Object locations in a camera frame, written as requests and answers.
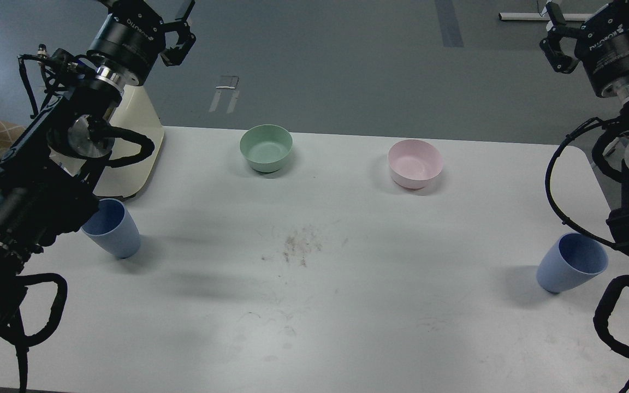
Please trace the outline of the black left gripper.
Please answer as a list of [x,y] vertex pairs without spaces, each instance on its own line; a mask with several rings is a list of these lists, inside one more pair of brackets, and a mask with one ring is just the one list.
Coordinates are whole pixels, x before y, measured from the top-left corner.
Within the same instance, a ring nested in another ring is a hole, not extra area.
[[[128,85],[144,85],[159,54],[167,67],[181,65],[195,43],[189,24],[195,1],[184,1],[168,23],[145,1],[103,3],[108,15],[86,55],[98,66],[121,70]],[[165,48],[168,33],[177,40]]]

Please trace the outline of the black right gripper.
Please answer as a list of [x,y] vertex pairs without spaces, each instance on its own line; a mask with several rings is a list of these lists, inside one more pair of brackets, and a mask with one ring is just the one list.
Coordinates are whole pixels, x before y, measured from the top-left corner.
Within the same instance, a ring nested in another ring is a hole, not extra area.
[[[604,5],[581,29],[567,24],[556,2],[546,2],[544,14],[550,23],[539,47],[554,72],[571,74],[581,61],[596,96],[616,96],[614,82],[629,77],[629,5]],[[577,40],[577,59],[562,51],[563,38]]]

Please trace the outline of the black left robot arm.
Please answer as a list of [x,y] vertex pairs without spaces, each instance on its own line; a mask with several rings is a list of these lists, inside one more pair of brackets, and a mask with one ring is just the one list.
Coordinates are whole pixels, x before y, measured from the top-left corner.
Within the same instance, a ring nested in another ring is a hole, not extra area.
[[56,273],[23,275],[25,263],[98,212],[94,189],[107,168],[142,162],[154,142],[109,119],[124,88],[144,84],[156,60],[182,64],[195,43],[185,1],[172,21],[145,1],[105,1],[108,14],[89,50],[45,45],[17,58],[32,122],[0,157],[0,339],[14,346],[19,391],[28,351],[55,333],[67,303]]

